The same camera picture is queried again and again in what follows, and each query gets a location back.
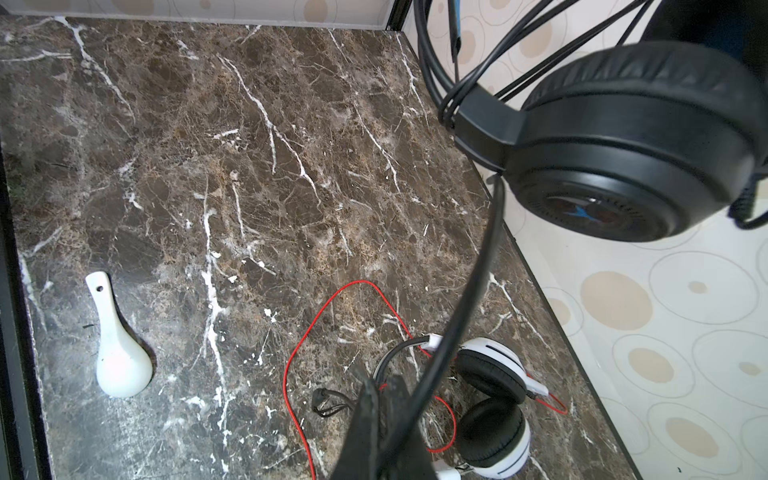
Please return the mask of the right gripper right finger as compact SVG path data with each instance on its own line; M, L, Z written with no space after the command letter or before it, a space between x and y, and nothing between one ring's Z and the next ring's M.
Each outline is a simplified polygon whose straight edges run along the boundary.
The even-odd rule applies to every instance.
M387 435L404 418L410 405L410 392L405 380L400 375L390 376L380 392L380 448L383 448ZM380 479L436 479L431 455L417 427L413 426L409 435L401 442L399 456L394 460L385 460L384 471Z

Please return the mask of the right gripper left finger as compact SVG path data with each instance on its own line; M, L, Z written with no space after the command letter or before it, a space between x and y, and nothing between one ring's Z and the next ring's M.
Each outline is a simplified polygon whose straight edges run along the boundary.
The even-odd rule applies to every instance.
M364 381L353 417L330 476L338 479L377 479L380 407L379 393L373 379Z

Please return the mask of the black blue headphones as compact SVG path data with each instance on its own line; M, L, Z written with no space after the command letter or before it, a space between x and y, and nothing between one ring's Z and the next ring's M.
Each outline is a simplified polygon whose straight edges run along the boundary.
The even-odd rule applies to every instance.
M576 58L601 22L497 93L480 78L569 3L538 1L466 75L448 73L413 5L438 121L470 160L541 219L587 236L652 242L718 211L741 230L767 177L767 5L633 1L641 38Z

